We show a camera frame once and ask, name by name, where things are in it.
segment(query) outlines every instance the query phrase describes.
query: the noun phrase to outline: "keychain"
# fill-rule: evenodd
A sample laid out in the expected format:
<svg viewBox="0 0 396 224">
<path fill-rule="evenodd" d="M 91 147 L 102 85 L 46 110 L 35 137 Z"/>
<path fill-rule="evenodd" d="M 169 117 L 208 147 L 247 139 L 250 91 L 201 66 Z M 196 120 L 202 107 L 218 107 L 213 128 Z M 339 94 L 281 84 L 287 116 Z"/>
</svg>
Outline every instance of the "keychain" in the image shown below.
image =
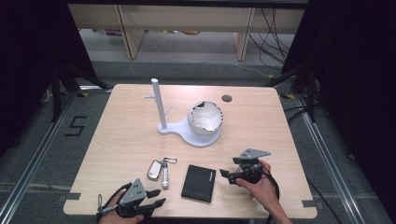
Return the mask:
<svg viewBox="0 0 396 224">
<path fill-rule="evenodd" d="M 176 163 L 177 158 L 164 157 L 162 161 L 154 160 L 148 169 L 148 178 L 151 180 L 157 180 L 158 177 L 160 176 L 161 169 L 163 168 L 163 188 L 164 189 L 167 189 L 169 186 L 168 162 Z"/>
</svg>

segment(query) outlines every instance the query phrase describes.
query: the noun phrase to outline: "person's left hand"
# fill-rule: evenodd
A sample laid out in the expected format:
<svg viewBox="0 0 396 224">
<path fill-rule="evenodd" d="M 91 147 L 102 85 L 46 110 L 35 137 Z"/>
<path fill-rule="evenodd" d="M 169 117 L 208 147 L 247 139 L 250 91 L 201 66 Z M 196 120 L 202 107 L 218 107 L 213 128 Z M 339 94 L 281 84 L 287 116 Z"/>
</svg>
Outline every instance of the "person's left hand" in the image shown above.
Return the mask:
<svg viewBox="0 0 396 224">
<path fill-rule="evenodd" d="M 119 200 L 121 194 L 120 192 L 114 199 L 108 204 L 108 206 L 113 206 Z M 137 224 L 143 220 L 142 215 L 138 215 L 135 217 L 124 218 L 120 217 L 116 211 L 108 212 L 102 215 L 101 219 L 99 220 L 99 224 Z"/>
</svg>

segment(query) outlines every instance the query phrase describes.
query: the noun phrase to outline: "light wood tabletop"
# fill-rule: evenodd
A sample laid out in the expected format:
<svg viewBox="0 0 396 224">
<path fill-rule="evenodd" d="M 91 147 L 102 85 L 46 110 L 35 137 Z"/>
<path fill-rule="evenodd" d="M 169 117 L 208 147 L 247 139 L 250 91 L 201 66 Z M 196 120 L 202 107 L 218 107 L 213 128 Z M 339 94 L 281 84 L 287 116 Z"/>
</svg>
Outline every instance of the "light wood tabletop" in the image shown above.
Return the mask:
<svg viewBox="0 0 396 224">
<path fill-rule="evenodd" d="M 210 147 L 192 147 L 176 134 L 160 134 L 160 118 L 151 85 L 115 86 L 93 135 L 71 193 L 78 200 L 66 200 L 69 215 L 93 215 L 98 207 L 98 194 L 104 203 L 122 185 L 140 178 L 146 190 L 161 189 L 158 197 L 166 198 L 154 217 L 261 218 L 268 213 L 255 201 L 248 201 L 248 191 L 230 185 L 219 169 L 235 172 L 237 157 L 246 148 L 270 151 L 262 159 L 271 164 L 272 175 L 280 188 L 280 202 L 291 218 L 314 218 L 313 202 L 304 170 L 294 145 L 277 92 L 272 88 L 175 86 L 160 85 L 168 122 L 183 120 L 198 102 L 215 103 L 223 113 L 221 136 Z M 232 97 L 231 102 L 222 100 Z M 153 160 L 177 157 L 168 165 L 169 187 L 162 179 L 147 178 Z M 217 171 L 211 203 L 200 203 L 181 197 L 189 164 Z"/>
</svg>

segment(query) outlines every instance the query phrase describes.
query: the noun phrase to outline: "black backdrop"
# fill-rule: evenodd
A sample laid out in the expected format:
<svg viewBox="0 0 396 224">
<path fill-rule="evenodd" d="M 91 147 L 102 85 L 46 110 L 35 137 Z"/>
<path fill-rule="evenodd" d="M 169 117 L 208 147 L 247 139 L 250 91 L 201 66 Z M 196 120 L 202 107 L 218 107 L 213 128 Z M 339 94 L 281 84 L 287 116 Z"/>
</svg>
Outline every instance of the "black backdrop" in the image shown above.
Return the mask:
<svg viewBox="0 0 396 224">
<path fill-rule="evenodd" d="M 396 222 L 396 6 L 345 1 L 320 93 L 375 193 Z"/>
<path fill-rule="evenodd" d="M 67 4 L 0 0 L 0 156 L 39 106 L 59 63 L 95 77 Z"/>
</svg>

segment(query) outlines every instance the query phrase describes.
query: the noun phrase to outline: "bowl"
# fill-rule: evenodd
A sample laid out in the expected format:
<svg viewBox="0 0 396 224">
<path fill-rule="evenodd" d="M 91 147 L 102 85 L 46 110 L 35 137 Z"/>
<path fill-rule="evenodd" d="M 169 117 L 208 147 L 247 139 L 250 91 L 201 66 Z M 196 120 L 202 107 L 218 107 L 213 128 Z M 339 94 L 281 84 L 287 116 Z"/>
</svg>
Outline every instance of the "bowl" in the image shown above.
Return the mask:
<svg viewBox="0 0 396 224">
<path fill-rule="evenodd" d="M 193 106 L 187 117 L 192 131 L 199 135 L 217 133 L 223 121 L 220 108 L 208 101 L 202 101 Z"/>
</svg>

